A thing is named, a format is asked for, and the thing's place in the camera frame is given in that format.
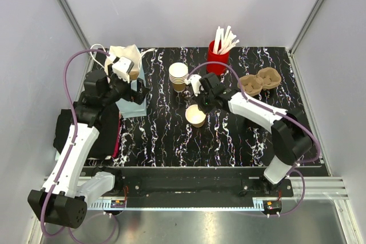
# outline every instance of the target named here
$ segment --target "red container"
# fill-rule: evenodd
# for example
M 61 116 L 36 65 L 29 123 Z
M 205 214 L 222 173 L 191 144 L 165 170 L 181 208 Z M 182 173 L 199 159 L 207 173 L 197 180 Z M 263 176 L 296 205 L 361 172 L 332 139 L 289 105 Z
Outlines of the red container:
M 218 61 L 228 64 L 230 51 L 228 51 L 226 54 L 214 54 L 212 52 L 214 43 L 215 41 L 212 41 L 210 43 L 210 46 L 208 47 L 207 61 Z M 208 73 L 214 73 L 215 75 L 220 75 L 226 71 L 226 67 L 218 64 L 208 64 L 206 70 Z

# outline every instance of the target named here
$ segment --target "reflective floor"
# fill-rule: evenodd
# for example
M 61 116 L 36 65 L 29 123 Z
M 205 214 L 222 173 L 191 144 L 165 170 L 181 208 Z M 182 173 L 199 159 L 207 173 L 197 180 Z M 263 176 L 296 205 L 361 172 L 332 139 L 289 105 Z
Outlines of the reflective floor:
M 284 211 L 294 202 L 285 201 Z M 98 214 L 89 211 L 88 217 Z M 281 218 L 248 217 L 234 212 L 125 211 L 118 216 L 119 232 L 109 243 L 346 243 L 331 201 L 305 201 Z M 50 233 L 56 228 L 49 228 Z M 83 243 L 101 243 L 113 229 L 113 220 L 100 215 L 85 221 L 74 235 Z M 65 230 L 43 244 L 75 243 Z

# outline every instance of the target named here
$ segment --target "black marble table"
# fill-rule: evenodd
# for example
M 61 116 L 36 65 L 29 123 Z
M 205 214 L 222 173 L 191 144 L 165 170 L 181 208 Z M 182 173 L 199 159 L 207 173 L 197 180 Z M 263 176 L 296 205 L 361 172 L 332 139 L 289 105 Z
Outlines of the black marble table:
M 86 161 L 86 166 L 266 166 L 273 158 L 271 135 L 238 115 L 213 110 L 203 127 L 197 129 L 185 119 L 185 110 L 194 102 L 192 90 L 173 90 L 168 68 L 174 62 L 188 65 L 189 71 L 206 61 L 208 48 L 157 48 L 143 58 L 147 116 L 121 119 L 119 155 L 115 159 Z M 237 47 L 231 50 L 229 65 L 239 77 L 274 67 L 282 76 L 281 85 L 258 96 L 270 105 L 285 109 L 304 108 L 295 76 L 282 47 Z M 221 76 L 227 86 L 237 86 L 230 72 Z M 315 148 L 305 157 L 315 155 Z

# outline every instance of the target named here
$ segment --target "white wall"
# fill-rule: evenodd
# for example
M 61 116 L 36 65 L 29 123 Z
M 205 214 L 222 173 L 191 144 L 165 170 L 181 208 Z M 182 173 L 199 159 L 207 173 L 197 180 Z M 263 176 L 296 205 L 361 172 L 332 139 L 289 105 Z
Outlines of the white wall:
M 208 46 L 231 25 L 244 46 L 290 47 L 316 0 L 67 0 L 90 42 Z
M 27 196 L 53 168 L 57 115 L 67 107 L 62 70 L 81 50 L 56 0 L 0 0 L 0 238 L 25 243 Z M 86 57 L 71 65 L 74 98 Z
M 334 175 L 366 239 L 366 1 L 326 0 L 295 52 Z

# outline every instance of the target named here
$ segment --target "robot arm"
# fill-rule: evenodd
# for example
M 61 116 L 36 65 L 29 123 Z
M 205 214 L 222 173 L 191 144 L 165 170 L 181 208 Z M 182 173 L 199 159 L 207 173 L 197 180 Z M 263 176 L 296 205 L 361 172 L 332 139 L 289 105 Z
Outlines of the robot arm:
M 87 207 L 102 194 L 115 187 L 122 189 L 119 186 L 123 184 L 122 179 L 116 177 L 120 171 L 114 169 L 105 169 L 106 171 L 97 173 L 82 186 L 77 186 L 77 183 L 89 151 L 99 136 L 102 127 L 101 117 L 110 111 L 106 107 L 115 104 L 121 98 L 141 104 L 149 91 L 141 79 L 137 79 L 137 91 L 131 88 L 129 79 L 131 68 L 132 62 L 124 58 L 110 65 L 110 76 L 102 70 L 87 73 L 83 83 L 85 90 L 75 106 L 78 122 L 75 142 L 71 142 L 75 125 L 71 125 L 69 136 L 51 175 L 40 191 L 32 190 L 28 196 L 28 203 L 39 220 L 46 195 L 53 185 L 54 189 L 46 205 L 45 222 L 71 228 L 78 228 L 81 225 Z M 64 163 L 70 146 L 72 150 Z M 59 171 L 61 176 L 56 182 Z
M 305 124 L 306 117 L 301 110 L 288 111 L 276 108 L 252 97 L 249 97 L 249 101 L 240 91 L 225 87 L 213 73 L 204 77 L 192 75 L 186 84 L 192 85 L 194 100 L 204 113 L 210 112 L 214 107 L 223 109 L 250 119 L 272 134 L 275 156 L 264 171 L 264 177 L 269 185 L 279 184 L 298 158 L 313 145 L 312 140 L 301 129 L 276 114 L 288 115 Z

